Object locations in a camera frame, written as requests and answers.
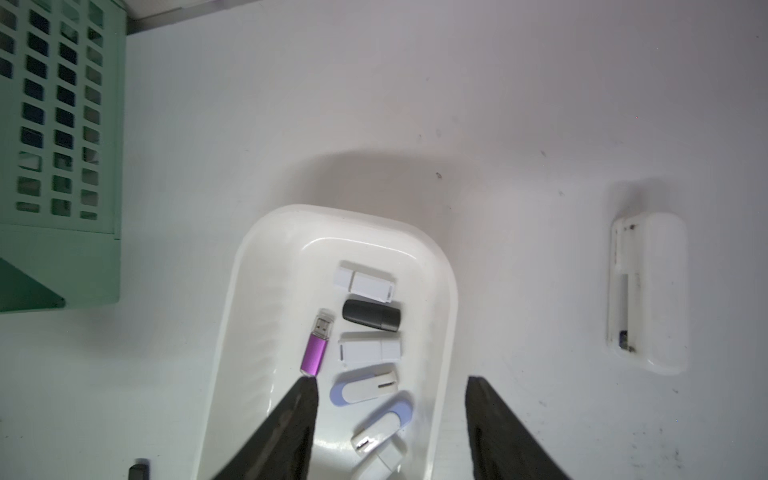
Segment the dark grey usb drive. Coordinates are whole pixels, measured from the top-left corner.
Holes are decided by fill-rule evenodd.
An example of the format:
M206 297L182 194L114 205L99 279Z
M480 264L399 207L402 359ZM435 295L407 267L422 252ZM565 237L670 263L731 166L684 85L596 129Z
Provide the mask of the dark grey usb drive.
M150 479L150 466L146 462L137 462L133 464L127 475L128 480L149 480Z

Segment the white storage box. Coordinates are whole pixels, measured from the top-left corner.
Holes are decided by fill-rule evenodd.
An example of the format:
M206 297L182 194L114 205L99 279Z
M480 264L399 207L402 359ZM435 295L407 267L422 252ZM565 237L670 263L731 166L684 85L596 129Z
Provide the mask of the white storage box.
M350 294L333 283L341 262L391 274L397 332L342 317ZM364 460L351 437L397 400L413 418L396 434L405 456L395 479L430 479L444 410L458 310L452 267L437 243L411 225L357 212L290 205L268 213L246 234L227 291L207 418L194 475L213 478L242 448L301 376L300 365L318 312L334 316L317 374L319 404L309 475L347 479ZM398 362L347 367L339 358L345 334L399 335ZM394 371L399 391L337 407L341 380Z

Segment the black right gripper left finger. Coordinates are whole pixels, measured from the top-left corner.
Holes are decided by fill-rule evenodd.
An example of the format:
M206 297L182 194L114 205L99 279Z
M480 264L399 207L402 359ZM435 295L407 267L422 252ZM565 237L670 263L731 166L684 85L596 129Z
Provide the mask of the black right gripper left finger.
M308 476L319 394L314 377L299 378L218 479L305 480Z

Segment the purple usb drive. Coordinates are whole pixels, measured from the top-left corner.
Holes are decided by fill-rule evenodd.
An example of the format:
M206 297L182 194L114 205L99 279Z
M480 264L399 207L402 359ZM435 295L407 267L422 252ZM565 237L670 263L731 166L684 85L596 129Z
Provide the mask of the purple usb drive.
M331 311L321 309L318 312L300 365L303 375L315 377L318 374L331 338L334 320L335 316Z

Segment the green desk file organizer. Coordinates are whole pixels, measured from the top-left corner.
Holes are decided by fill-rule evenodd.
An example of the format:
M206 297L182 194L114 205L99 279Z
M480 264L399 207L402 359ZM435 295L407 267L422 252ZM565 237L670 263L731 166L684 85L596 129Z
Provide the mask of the green desk file organizer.
M1 310L118 300L127 11L1 5Z

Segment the black usb drive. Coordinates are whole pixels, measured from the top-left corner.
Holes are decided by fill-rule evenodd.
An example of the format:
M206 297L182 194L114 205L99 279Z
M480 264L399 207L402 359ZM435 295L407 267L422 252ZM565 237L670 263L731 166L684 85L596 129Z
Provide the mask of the black usb drive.
M401 323L399 309L356 299L345 301L342 317L352 323L387 332L397 332Z

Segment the lilac white swivel usb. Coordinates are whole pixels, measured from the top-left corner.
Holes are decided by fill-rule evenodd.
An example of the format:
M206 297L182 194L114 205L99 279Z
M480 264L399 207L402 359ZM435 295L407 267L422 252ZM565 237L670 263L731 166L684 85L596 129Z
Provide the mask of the lilac white swivel usb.
M372 417L351 437L353 451L365 456L409 425L413 418L410 401L401 399Z

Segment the white textured usb drive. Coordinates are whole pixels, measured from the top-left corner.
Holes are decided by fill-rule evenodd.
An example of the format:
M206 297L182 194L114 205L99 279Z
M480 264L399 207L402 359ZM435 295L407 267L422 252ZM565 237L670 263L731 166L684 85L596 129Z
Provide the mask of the white textured usb drive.
M350 262L338 265L333 283L350 295L384 304L393 301L396 287L391 274Z

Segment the lilac white usb drive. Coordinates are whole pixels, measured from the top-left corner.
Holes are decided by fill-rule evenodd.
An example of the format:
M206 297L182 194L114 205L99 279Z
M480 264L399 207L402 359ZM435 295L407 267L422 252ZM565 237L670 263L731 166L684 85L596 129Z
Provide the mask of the lilac white usb drive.
M332 387L329 398L333 405L344 407L393 395L398 391L397 374L394 371L388 371L341 380Z

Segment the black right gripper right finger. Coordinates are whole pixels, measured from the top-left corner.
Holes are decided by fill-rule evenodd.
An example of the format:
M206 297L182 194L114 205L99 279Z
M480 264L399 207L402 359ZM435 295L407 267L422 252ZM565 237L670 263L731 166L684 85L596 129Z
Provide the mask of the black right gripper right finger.
M485 378L468 378L465 412L474 478L568 477Z

